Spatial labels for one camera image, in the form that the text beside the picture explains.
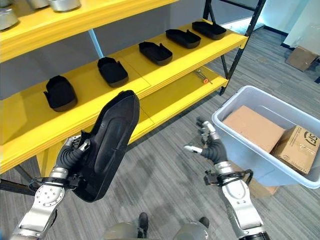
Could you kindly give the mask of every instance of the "black foam shoe part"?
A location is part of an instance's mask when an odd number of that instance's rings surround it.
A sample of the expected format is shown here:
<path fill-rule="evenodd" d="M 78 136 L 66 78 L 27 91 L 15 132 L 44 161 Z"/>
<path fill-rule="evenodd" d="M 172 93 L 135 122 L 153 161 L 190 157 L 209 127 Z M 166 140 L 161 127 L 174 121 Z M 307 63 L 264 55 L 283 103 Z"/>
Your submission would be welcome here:
<path fill-rule="evenodd" d="M 196 48 L 201 41 L 201 37 L 187 30 L 186 32 L 179 29 L 169 29 L 165 31 L 166 37 L 186 49 Z"/>
<path fill-rule="evenodd" d="M 195 21 L 192 23 L 192 29 L 213 40 L 220 40 L 226 35 L 226 29 L 216 23 L 205 21 Z"/>
<path fill-rule="evenodd" d="M 118 88 L 126 84 L 129 76 L 122 64 L 112 57 L 103 57 L 98 60 L 98 69 L 103 79 L 112 88 Z"/>
<path fill-rule="evenodd" d="M 50 108 L 56 112 L 70 110 L 78 103 L 74 88 L 64 76 L 50 78 L 43 93 Z"/>
<path fill-rule="evenodd" d="M 137 95 L 123 91 L 101 110 L 91 132 L 81 132 L 81 146 L 90 140 L 88 154 L 72 174 L 82 178 L 73 192 L 86 202 L 101 199 L 107 192 L 139 121 Z"/>
<path fill-rule="evenodd" d="M 145 55 L 153 63 L 164 66 L 170 63 L 173 58 L 173 53 L 160 43 L 144 41 L 139 43 L 139 51 Z"/>

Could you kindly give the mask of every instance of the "shelf board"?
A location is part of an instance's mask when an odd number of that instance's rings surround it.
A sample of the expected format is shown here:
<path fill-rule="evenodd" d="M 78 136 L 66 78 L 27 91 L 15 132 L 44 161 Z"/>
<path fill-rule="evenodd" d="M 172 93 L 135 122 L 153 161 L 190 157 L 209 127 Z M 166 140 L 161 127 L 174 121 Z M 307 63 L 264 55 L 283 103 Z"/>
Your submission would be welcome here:
<path fill-rule="evenodd" d="M 23 1 L 13 9 L 20 23 L 1 33 L 0 62 L 70 36 L 124 19 L 177 0 L 81 0 L 79 9 L 57 13 L 50 7 L 26 10 Z"/>
<path fill-rule="evenodd" d="M 188 24 L 181 29 L 191 29 L 191 25 Z M 139 52 L 137 45 L 110 55 L 121 62 L 129 75 L 129 82 L 119 88 L 107 85 L 99 73 L 97 61 L 62 74 L 72 84 L 78 97 L 77 105 L 66 112 L 59 113 L 49 108 L 43 94 L 47 81 L 5 99 L 0 105 L 3 109 L 0 120 L 0 127 L 3 129 L 0 139 L 0 148 L 3 148 L 0 173 L 94 124 L 103 106 L 120 91 L 133 90 L 143 100 L 222 54 L 244 46 L 248 39 L 230 30 L 221 40 L 200 36 L 201 43 L 194 49 L 182 48 L 167 40 L 164 34 L 150 39 L 149 41 L 163 43 L 173 52 L 173 60 L 165 66 L 151 63 Z M 139 138 L 142 134 L 143 131 L 134 134 L 133 139 Z"/>
<path fill-rule="evenodd" d="M 146 40 L 147 42 L 157 44 L 162 43 L 173 53 L 173 59 L 168 65 L 155 65 L 139 52 L 138 45 L 118 52 L 118 54 L 150 84 L 151 87 L 142 93 L 142 97 L 161 89 L 165 85 L 172 83 L 237 47 L 243 48 L 248 39 L 246 36 L 228 29 L 225 36 L 220 40 L 212 40 L 192 30 L 191 24 L 179 27 L 179 29 L 183 31 L 189 29 L 191 32 L 200 36 L 200 45 L 194 49 L 186 49 L 167 39 L 165 33 Z"/>
<path fill-rule="evenodd" d="M 201 71 L 211 80 L 212 84 L 203 84 L 194 73 L 189 73 L 140 100 L 140 107 L 154 122 L 154 125 L 148 131 L 161 125 L 210 93 L 225 87 L 228 83 L 227 79 L 207 67 L 201 67 Z"/>
<path fill-rule="evenodd" d="M 212 84 L 203 84 L 194 73 L 189 73 L 141 99 L 139 122 L 131 135 L 129 143 L 141 138 L 213 91 L 220 87 L 225 87 L 228 83 L 228 80 L 206 67 L 201 67 L 201 71 L 212 81 Z M 37 154 L 36 158 L 41 176 L 49 175 L 56 163 L 56 158 L 62 145 L 63 142 L 59 142 Z"/>
<path fill-rule="evenodd" d="M 65 73 L 63 76 L 72 84 L 78 98 L 77 105 L 69 111 L 55 112 L 49 108 L 43 94 L 46 82 L 3 101 L 0 173 L 93 125 L 103 106 L 119 92 L 133 90 L 139 96 L 139 92 L 150 86 L 121 57 L 111 57 L 121 61 L 130 76 L 129 82 L 122 87 L 109 87 L 99 73 L 97 62 Z"/>

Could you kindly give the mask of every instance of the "blue pole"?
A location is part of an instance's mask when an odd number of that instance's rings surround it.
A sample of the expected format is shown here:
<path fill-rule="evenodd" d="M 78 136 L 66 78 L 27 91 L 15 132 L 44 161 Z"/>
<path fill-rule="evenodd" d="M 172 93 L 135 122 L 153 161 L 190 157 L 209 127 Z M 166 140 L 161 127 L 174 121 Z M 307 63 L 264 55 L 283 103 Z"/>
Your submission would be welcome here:
<path fill-rule="evenodd" d="M 98 54 L 99 58 L 102 59 L 104 57 L 104 54 L 101 51 L 101 47 L 99 45 L 95 31 L 93 29 L 90 29 L 90 30 L 88 30 L 88 32 L 90 34 L 90 38 L 92 40 L 92 43 L 93 43 L 94 48 L 96 50 L 96 53 Z"/>

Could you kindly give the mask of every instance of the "metal container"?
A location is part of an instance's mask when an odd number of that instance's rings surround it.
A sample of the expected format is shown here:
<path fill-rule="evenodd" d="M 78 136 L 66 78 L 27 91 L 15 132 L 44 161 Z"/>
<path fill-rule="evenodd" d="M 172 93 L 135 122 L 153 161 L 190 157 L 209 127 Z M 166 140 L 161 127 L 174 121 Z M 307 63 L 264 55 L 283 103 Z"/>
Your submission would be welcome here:
<path fill-rule="evenodd" d="M 8 7 L 12 4 L 11 0 L 0 0 L 0 8 Z"/>
<path fill-rule="evenodd" d="M 56 12 L 67 12 L 81 6 L 79 0 L 49 0 L 49 4 Z"/>
<path fill-rule="evenodd" d="M 34 9 L 41 9 L 49 5 L 48 0 L 27 0 Z"/>
<path fill-rule="evenodd" d="M 11 8 L 0 8 L 0 30 L 5 30 L 18 22 L 14 11 Z"/>

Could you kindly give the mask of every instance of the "storage bin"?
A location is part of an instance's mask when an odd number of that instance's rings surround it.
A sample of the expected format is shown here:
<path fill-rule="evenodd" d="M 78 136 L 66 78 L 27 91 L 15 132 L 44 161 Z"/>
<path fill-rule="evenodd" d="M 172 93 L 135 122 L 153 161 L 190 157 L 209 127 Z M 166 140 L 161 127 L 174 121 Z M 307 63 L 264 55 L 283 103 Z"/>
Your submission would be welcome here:
<path fill-rule="evenodd" d="M 302 184 L 320 187 L 320 149 L 308 175 L 303 176 L 223 123 L 232 112 L 245 105 L 284 129 L 300 125 L 320 137 L 320 120 L 253 86 L 242 87 L 213 115 L 228 159 L 242 169 L 252 169 L 258 183 L 272 187 Z"/>

